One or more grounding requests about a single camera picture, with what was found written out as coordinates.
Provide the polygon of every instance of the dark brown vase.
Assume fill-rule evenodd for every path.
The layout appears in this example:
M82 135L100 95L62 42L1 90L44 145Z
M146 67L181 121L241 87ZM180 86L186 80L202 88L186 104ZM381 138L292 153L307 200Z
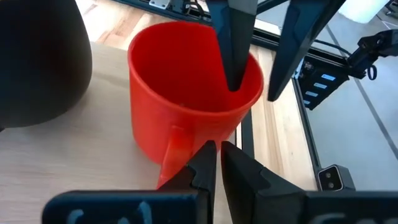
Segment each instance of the dark brown vase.
M90 41L75 0L0 1L0 128L70 109L91 79Z

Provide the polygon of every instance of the mug rim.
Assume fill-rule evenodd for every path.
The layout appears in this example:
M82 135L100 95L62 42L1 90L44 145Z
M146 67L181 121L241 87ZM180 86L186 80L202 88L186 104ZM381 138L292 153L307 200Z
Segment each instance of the mug rim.
M142 35L144 32L147 32L150 29L154 29L157 26L167 26L170 24L181 24L184 26L197 26L200 27L201 29L211 29L211 27L202 25L202 24L197 24L194 22L183 22L183 21L173 21L173 22L163 22L160 24L154 24L152 26L146 27L145 29L141 30L132 40L131 43L129 45L129 48L127 50L127 62L129 65L129 76L134 76L134 78L137 80L137 82L140 84L141 87L143 87L143 89L145 89L145 91L150 94L153 98L155 98L157 101L159 101L160 103L162 103L163 105L166 105L170 108L172 108L173 110L177 110L186 114L194 114L197 116L210 116L210 117L219 117L219 116L231 116L233 114L239 114L242 113L244 111L249 111L249 109L251 108L252 105L254 105L256 103L256 101L260 98L261 93L264 89L264 76L262 74L262 70L261 67L258 64L258 61L253 57L253 55L249 52L249 57L248 60L253 60L254 64L256 66L256 68L259 70L260 72L260 79L261 79L261 84L260 87L257 91L257 93L254 95L253 98L251 98L247 103L243 104L242 106L235 108L233 110L229 110L229 111L219 111L219 112L211 112L211 111L202 111L202 110L195 110L195 109L191 109L191 108L187 108L187 107L183 107L180 106L176 103L173 103L171 101L169 101L168 99L166 99L164 96L156 93L156 91L154 91L153 89L151 89L149 87L149 85L138 75L138 72L136 70L136 68L134 67L133 61L132 61L132 51L134 50L134 47L137 43L137 41L139 41L140 38L142 38Z

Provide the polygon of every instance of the red mug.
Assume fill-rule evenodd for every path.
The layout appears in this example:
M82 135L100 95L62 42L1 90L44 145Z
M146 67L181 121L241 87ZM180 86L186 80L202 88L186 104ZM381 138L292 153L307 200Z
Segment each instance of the red mug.
M166 22L138 33L128 50L131 123L138 146L161 164L158 187L207 140L228 139L258 100L262 72L248 57L241 88L227 87L215 31Z

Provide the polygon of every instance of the light wood surface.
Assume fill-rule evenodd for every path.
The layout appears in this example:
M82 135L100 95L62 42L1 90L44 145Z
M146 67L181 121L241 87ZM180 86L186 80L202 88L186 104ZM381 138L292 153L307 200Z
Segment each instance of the light wood surface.
M156 186L159 166L143 155L131 134L125 49L141 29L170 19L109 0L77 3L90 40L97 43L92 81L64 115L0 134L0 223L40 223L47 200L67 190ZM256 26L279 31L261 21ZM293 87L289 84L275 103L267 102L273 52L254 46L251 52L266 81L252 108L256 159L292 183L315 189ZM215 223L231 223L220 160L217 166Z

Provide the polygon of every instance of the mug handle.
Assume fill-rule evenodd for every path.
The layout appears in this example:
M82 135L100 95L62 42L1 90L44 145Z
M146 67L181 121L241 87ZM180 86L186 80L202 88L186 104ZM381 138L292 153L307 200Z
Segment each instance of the mug handle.
M163 158L157 189L170 180L192 156L193 135L187 134L184 129L172 126L169 143Z

